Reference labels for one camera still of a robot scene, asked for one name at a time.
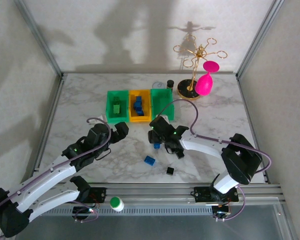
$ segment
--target gold jewelry stand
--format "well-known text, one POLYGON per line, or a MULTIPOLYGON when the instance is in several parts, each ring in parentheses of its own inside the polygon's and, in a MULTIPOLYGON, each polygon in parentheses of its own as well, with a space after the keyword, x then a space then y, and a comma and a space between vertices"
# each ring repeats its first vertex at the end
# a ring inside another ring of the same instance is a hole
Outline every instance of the gold jewelry stand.
POLYGON ((189 59, 185 59, 182 62, 182 65, 186 68, 192 68, 192 78, 191 79, 185 79, 182 80, 181 82, 179 82, 178 86, 177 86, 177 91, 178 94, 181 98, 183 99, 189 99, 189 100, 195 100, 198 97, 200 97, 200 95, 198 93, 196 93, 195 91, 195 86, 197 84, 196 80, 196 75, 197 75, 197 69, 199 66, 199 61, 200 59, 204 59, 207 61, 206 56, 211 55, 211 54, 216 54, 219 58, 221 59, 225 59, 226 57, 228 57, 228 54, 225 51, 217 51, 217 52, 210 52, 207 53, 206 48, 211 44, 211 45, 215 45, 217 44, 217 40, 210 37, 206 40, 207 44, 205 46, 202 46, 202 44, 200 44, 199 47, 197 47, 196 45, 196 37, 193 35, 188 35, 185 38, 188 42, 193 43, 195 50, 191 51, 189 49, 183 48, 181 45, 176 45, 173 47, 173 51, 175 51, 176 53, 182 53, 182 52, 189 52, 191 54, 193 54, 193 58, 191 60, 189 59), (185 64, 187 61, 191 61, 192 64, 185 64))

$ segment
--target white marble table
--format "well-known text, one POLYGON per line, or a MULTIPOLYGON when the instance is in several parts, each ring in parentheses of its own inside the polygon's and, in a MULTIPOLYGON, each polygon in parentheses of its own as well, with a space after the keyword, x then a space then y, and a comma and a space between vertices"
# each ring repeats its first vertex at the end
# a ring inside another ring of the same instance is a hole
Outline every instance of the white marble table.
MULTIPOLYGON (((173 98, 179 98, 176 86, 189 74, 69 74, 65 80, 40 169, 49 165, 68 145, 86 136, 92 125, 89 117, 105 114, 107 91, 151 89, 157 81, 174 80, 173 98)), ((194 126, 197 133, 229 139, 235 133, 243 134, 252 145, 251 129, 243 100, 234 74, 215 74, 214 86, 209 96, 195 101, 199 118, 194 126)), ((195 118, 193 107, 182 101, 175 103, 172 125, 190 126, 195 118)), ((128 123, 129 134, 110 146, 112 153, 82 169, 78 175, 88 183, 210 183, 226 168, 213 156, 185 150, 185 157, 178 159, 167 154, 164 147, 154 149, 148 142, 148 123, 128 123), (154 166, 144 163, 146 156, 153 157, 154 166), (174 168, 173 176, 167 167, 174 168)), ((262 173, 252 182, 264 183, 262 173)))

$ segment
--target dark cylinder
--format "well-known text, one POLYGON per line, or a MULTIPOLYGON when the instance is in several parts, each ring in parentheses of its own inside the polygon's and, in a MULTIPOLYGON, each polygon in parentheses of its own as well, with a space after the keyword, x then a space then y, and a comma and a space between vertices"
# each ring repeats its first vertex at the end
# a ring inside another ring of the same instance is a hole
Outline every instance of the dark cylinder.
POLYGON ((174 89, 174 84, 175 84, 175 82, 173 80, 168 80, 166 82, 166 88, 171 89, 171 91, 172 91, 174 89))

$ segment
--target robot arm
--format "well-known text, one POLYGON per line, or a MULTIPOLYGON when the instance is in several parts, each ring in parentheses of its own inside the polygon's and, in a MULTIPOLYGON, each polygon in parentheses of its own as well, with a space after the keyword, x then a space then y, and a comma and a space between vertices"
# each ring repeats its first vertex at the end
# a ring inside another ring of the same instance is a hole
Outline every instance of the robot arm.
MULTIPOLYGON (((221 202, 233 187, 238 184, 248 185, 256 173, 262 158, 260 154, 229 144, 222 148, 221 144, 199 138, 190 133, 186 126, 174 128, 163 117, 156 117, 151 123, 148 140, 151 144, 164 143, 165 148, 178 159, 183 158, 184 150, 195 150, 223 160, 226 171, 217 175, 210 186, 211 196, 221 202)), ((232 142, 248 147, 252 145, 241 134, 236 133, 230 138, 232 142)))
POLYGON ((115 127, 117 131, 114 132, 111 129, 109 141, 101 148, 76 158, 68 164, 55 167, 104 144, 108 139, 109 129, 106 125, 98 123, 89 130, 87 136, 83 136, 74 144, 69 145, 62 152, 62 155, 58 156, 53 163, 37 175, 8 191, 0 188, 0 203, 10 197, 0 206, 0 228, 4 236, 7 238, 15 236, 29 222, 58 205, 74 200, 82 202, 86 199, 89 195, 90 186, 81 176, 74 176, 61 187, 52 188, 60 181, 93 163, 94 159, 109 149, 110 144, 117 143, 127 136, 129 128, 124 122, 116 124, 115 127), (31 185, 27 189, 19 191, 29 183, 31 185))

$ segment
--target wooden base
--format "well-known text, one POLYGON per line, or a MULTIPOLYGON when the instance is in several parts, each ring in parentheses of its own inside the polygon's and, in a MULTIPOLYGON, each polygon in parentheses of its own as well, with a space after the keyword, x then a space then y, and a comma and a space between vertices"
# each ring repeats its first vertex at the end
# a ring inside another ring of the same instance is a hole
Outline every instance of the wooden base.
POLYGON ((197 81, 194 81, 193 88, 191 91, 187 89, 187 87, 190 86, 191 81, 191 79, 185 79, 179 82, 177 92, 182 99, 188 99, 193 101, 200 97, 200 95, 195 91, 197 81))

